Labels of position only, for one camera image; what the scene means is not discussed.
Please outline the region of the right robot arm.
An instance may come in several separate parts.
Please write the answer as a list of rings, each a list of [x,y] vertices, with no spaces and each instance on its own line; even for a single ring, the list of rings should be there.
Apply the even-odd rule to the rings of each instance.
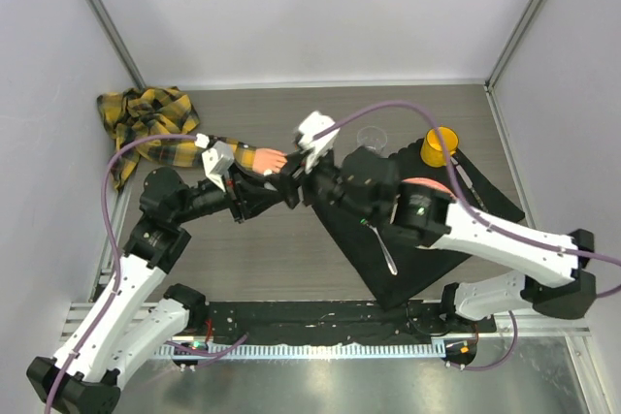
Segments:
[[[450,250],[505,266],[508,272],[444,288],[438,317],[449,331],[504,311],[531,308],[578,320],[596,299],[596,278],[580,263],[572,236],[530,229],[454,196],[400,177],[397,164],[358,148],[336,166],[332,155],[298,151],[277,172],[265,171],[289,207],[318,201],[357,217],[378,239],[410,248]]]

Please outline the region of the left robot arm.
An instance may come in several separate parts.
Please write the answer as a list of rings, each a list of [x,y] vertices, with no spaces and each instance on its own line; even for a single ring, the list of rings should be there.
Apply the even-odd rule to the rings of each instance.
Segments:
[[[237,222],[249,220],[281,202],[278,178],[237,165],[194,186],[171,168],[147,176],[142,216],[118,251],[110,282],[54,355],[35,358],[26,371],[47,412],[113,412],[122,390],[157,349],[176,334],[205,328],[205,296],[181,284],[171,286],[139,324],[132,321],[188,245],[183,223],[223,210]]]

